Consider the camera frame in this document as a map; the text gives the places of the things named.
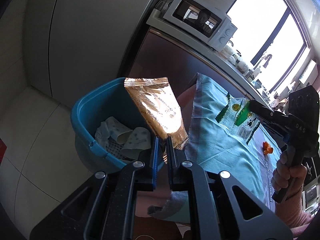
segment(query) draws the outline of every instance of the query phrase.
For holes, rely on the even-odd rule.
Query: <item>gold snack packet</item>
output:
[[[126,78],[124,87],[153,132],[163,140],[171,136],[173,147],[182,150],[188,134],[168,79]]]

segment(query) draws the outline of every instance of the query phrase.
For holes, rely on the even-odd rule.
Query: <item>microwave oven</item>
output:
[[[237,30],[227,14],[203,0],[173,0],[163,18],[218,52]]]

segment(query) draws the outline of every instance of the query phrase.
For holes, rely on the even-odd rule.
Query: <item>green snack bag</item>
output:
[[[227,100],[228,104],[215,119],[226,127],[230,134],[240,136],[248,144],[260,125],[258,116],[249,111],[247,98],[233,98],[228,93]]]

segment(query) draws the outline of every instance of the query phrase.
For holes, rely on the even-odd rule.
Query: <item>floor tile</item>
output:
[[[15,201],[15,225],[29,239],[31,230],[48,215],[59,202],[39,190],[24,176],[20,177]]]
[[[14,223],[14,200],[20,172],[4,157],[0,166],[0,202]]]
[[[22,171],[33,142],[57,105],[52,98],[28,87],[1,117],[0,138],[7,146],[6,157],[19,171]]]
[[[92,174],[75,149],[70,110],[59,105],[30,150],[22,174],[58,201],[63,201]]]

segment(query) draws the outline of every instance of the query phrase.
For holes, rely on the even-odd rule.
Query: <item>blue bucket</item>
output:
[[[79,99],[72,108],[71,124],[76,133],[76,150],[80,160],[92,173],[99,170],[113,173],[126,165],[103,149],[94,139],[101,122],[113,116],[132,130],[144,127],[151,132],[125,90],[124,79],[117,78],[98,87]],[[163,161],[159,160],[161,159],[158,158],[158,163],[162,166]]]

